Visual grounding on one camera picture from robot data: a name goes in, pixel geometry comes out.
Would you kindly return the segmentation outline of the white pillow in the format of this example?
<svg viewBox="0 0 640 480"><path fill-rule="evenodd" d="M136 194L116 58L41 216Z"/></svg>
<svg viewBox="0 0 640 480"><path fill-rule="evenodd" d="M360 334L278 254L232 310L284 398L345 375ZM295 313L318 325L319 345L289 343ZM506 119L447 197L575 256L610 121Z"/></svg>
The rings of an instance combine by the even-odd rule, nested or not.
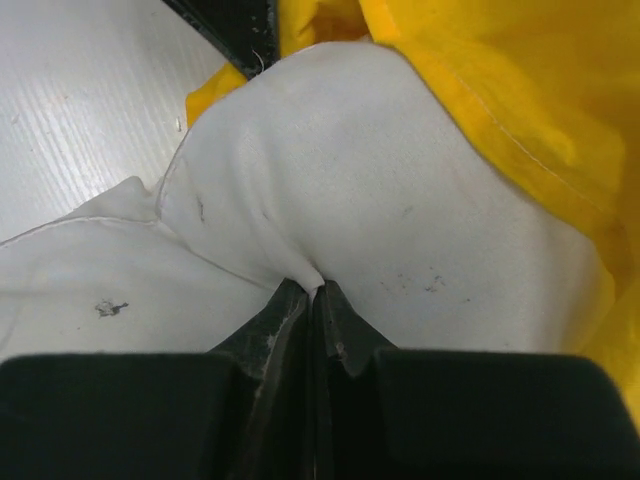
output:
<svg viewBox="0 0 640 480"><path fill-rule="evenodd" d="M284 279L333 280L401 347L557 352L599 315L593 244L492 167L399 54L325 43L132 177L1 246L1 355L203 352Z"/></svg>

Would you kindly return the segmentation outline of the yellow printed pillowcase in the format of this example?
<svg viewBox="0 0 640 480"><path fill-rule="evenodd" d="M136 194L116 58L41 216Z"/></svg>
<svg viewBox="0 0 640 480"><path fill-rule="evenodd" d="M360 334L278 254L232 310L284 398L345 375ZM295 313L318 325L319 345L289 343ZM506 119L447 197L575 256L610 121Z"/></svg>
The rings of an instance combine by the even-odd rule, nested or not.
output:
<svg viewBox="0 0 640 480"><path fill-rule="evenodd" d="M399 54L492 167L593 244L600 312L561 349L637 398L638 3L282 1L278 22L281 61L325 43ZM188 97L190 129L249 82L223 68Z"/></svg>

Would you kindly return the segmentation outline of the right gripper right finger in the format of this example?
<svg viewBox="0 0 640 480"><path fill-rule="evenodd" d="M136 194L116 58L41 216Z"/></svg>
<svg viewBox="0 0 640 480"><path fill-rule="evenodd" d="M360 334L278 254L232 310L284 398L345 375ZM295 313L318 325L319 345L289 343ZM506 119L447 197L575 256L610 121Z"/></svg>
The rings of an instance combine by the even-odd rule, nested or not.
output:
<svg viewBox="0 0 640 480"><path fill-rule="evenodd" d="M320 479L635 479L639 435L577 356L401 349L334 282L313 303Z"/></svg>

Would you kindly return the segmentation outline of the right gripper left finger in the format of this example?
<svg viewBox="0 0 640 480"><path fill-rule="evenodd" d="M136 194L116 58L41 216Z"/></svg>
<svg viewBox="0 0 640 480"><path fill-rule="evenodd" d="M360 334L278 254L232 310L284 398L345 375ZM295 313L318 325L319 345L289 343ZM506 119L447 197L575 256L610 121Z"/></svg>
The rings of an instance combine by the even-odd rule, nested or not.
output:
<svg viewBox="0 0 640 480"><path fill-rule="evenodd" d="M1 367L5 479L310 479L309 302L292 281L206 353Z"/></svg>

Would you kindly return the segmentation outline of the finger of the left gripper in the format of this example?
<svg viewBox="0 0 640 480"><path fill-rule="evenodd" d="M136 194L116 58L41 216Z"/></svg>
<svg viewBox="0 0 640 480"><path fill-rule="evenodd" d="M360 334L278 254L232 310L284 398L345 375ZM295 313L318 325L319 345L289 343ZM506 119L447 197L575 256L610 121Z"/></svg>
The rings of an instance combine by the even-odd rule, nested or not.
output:
<svg viewBox="0 0 640 480"><path fill-rule="evenodd" d="M276 0L164 0L245 78L280 60Z"/></svg>

